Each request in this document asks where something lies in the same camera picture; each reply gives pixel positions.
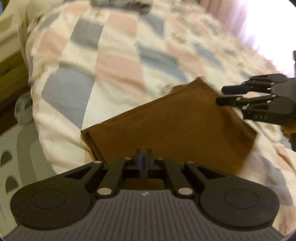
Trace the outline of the checkered pastel quilt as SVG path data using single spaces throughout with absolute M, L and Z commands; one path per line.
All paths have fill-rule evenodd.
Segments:
M 33 117 L 57 174 L 96 161 L 81 132 L 197 78 L 219 93 L 250 76 L 276 73 L 197 4 L 153 1 L 148 13 L 69 1 L 30 24 L 26 45 Z M 295 152 L 275 125 L 244 121 L 257 135 L 236 176 L 280 200 L 274 227 L 295 229 Z

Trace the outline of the patterned floor mat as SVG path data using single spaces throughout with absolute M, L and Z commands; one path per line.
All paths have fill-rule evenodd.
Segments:
M 11 197 L 23 186 L 55 175 L 47 162 L 34 123 L 15 125 L 1 135 L 1 236 L 16 227 Z

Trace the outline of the pink sheer curtain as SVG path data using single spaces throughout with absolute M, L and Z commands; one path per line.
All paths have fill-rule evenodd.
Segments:
M 207 13 L 223 23 L 225 28 L 236 37 L 243 38 L 246 7 L 237 0 L 200 0 L 197 1 Z

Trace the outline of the brown long-sleeve shirt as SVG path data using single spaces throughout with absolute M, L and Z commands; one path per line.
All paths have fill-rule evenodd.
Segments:
M 197 78 L 171 93 L 84 129 L 95 158 L 111 164 L 137 149 L 181 165 L 187 161 L 236 175 L 254 146 L 256 131 Z

